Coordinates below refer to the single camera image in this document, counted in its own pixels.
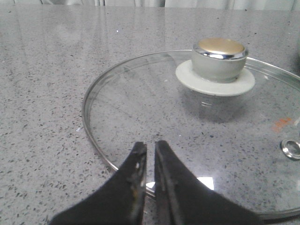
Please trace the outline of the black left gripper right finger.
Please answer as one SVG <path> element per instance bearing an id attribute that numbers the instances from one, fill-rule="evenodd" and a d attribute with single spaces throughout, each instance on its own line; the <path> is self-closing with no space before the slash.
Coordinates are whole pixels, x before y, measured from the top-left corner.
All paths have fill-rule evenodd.
<path id="1" fill-rule="evenodd" d="M 261 225 L 253 212 L 202 184 L 166 141 L 155 145 L 155 196 L 162 225 Z"/>

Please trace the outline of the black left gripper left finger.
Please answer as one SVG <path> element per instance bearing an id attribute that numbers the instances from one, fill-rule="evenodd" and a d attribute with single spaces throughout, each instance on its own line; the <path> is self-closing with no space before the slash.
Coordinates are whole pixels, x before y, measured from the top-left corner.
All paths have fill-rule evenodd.
<path id="1" fill-rule="evenodd" d="M 52 225 L 140 225 L 146 192 L 147 146 L 136 142 L 117 172 L 96 192 L 56 215 Z"/>

